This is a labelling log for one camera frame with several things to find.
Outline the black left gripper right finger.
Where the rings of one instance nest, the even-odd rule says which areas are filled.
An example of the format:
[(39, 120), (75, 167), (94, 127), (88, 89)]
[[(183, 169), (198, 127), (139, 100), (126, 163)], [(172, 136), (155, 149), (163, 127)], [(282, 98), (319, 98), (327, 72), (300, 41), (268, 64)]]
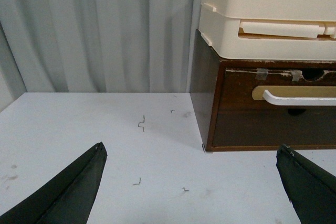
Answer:
[(281, 182), (301, 223), (335, 223), (335, 176), (289, 146), (276, 154)]

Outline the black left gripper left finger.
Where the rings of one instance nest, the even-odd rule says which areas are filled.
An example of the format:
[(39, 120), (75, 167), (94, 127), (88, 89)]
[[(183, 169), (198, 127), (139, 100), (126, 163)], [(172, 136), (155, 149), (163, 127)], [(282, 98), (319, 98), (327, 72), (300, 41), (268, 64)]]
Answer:
[(87, 223), (108, 154), (89, 148), (49, 182), (1, 215), (1, 223)]

